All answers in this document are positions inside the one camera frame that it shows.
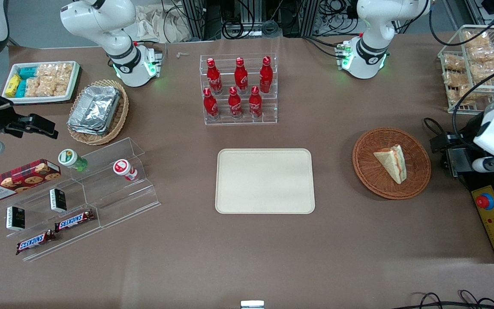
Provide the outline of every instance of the brown woven basket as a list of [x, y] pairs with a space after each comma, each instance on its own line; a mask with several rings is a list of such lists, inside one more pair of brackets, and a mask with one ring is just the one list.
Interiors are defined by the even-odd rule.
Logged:
[[[397, 184], [373, 155], [382, 148], [401, 145], [407, 178]], [[369, 190], [391, 200], [405, 200], [418, 195], [430, 181], [430, 158], [424, 147], [411, 135], [392, 127], [365, 132], [355, 143], [352, 162], [359, 180]]]
[[[70, 135], [78, 142], [86, 143], [88, 145], [102, 145], [104, 143], [108, 143], [112, 139], [119, 134], [119, 131], [123, 128], [125, 124], [125, 118], [127, 118], [127, 112], [129, 111], [129, 98], [127, 98], [127, 94], [123, 86], [121, 86], [118, 82], [114, 82], [113, 80], [99, 80], [98, 82], [94, 82], [91, 86], [112, 86], [121, 92], [121, 96], [119, 98], [118, 106], [116, 108], [114, 119], [112, 119], [110, 130], [106, 135], [94, 135], [94, 134], [85, 134], [78, 133], [73, 131], [70, 127], [68, 127], [68, 131]], [[74, 112], [74, 109], [77, 105], [77, 101], [81, 94], [87, 89], [85, 87], [81, 92], [76, 96], [74, 100], [74, 104], [72, 105], [70, 115]]]

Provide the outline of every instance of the emergency stop button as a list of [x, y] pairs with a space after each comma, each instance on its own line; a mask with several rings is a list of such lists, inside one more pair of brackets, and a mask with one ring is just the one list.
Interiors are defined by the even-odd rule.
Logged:
[[482, 193], [476, 197], [476, 205], [481, 209], [491, 210], [494, 208], [494, 199], [489, 193]]

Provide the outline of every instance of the red label bottle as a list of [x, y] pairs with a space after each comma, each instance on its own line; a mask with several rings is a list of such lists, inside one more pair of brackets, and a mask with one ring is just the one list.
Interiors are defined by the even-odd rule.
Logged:
[[216, 106], [216, 98], [212, 96], [211, 90], [209, 88], [205, 88], [203, 90], [203, 106], [207, 111], [207, 116], [210, 121], [215, 121], [220, 118], [220, 113], [218, 112], [218, 107]]
[[230, 87], [228, 105], [230, 105], [230, 113], [232, 114], [232, 118], [241, 119], [241, 117], [243, 117], [243, 111], [241, 110], [241, 98], [238, 96], [238, 90], [236, 87]]
[[262, 98], [259, 94], [259, 88], [253, 86], [251, 88], [251, 96], [249, 97], [249, 112], [254, 119], [262, 116]]
[[260, 69], [260, 91], [267, 94], [272, 87], [274, 72], [270, 67], [270, 57], [264, 56], [262, 59], [262, 68]]
[[222, 80], [220, 78], [220, 72], [214, 64], [214, 59], [207, 59], [207, 79], [209, 81], [209, 86], [214, 94], [222, 93]]
[[249, 84], [247, 82], [247, 70], [245, 69], [243, 58], [241, 57], [238, 57], [235, 60], [234, 78], [238, 93], [246, 94]]

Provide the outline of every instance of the white cloth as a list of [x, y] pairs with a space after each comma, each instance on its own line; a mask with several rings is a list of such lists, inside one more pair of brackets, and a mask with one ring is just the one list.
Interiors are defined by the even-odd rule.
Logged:
[[179, 9], [174, 8], [174, 4], [165, 4], [162, 7], [160, 3], [136, 6], [136, 22], [139, 26], [138, 37], [140, 39], [157, 39], [160, 43], [177, 43], [191, 39], [192, 34], [186, 24], [187, 17], [182, 16], [181, 13], [184, 12], [184, 7], [181, 2], [176, 2], [176, 6]]

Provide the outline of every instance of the brown table surface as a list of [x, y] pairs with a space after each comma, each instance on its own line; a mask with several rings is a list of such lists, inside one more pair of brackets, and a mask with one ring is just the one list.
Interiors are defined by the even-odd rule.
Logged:
[[[494, 299], [494, 254], [472, 198], [431, 154], [422, 194], [389, 201], [356, 177], [351, 151], [374, 127], [398, 127], [429, 151], [433, 117], [449, 128], [430, 35], [398, 35], [386, 66], [370, 80], [339, 72], [301, 39], [246, 39], [169, 45], [161, 78], [126, 88], [131, 137], [162, 205], [34, 262], [12, 253], [0, 218], [0, 308], [237, 308], [262, 299], [269, 309], [386, 309], [433, 291], [458, 289]], [[277, 125], [206, 127], [199, 56], [277, 51]], [[177, 59], [177, 52], [190, 56]], [[80, 87], [116, 79], [100, 48], [10, 49], [11, 63], [78, 61]], [[57, 140], [0, 135], [0, 172], [64, 148], [69, 104], [17, 107], [57, 124]], [[463, 125], [467, 117], [460, 117]], [[316, 209], [310, 215], [221, 215], [214, 209], [217, 154], [223, 148], [307, 148]]]

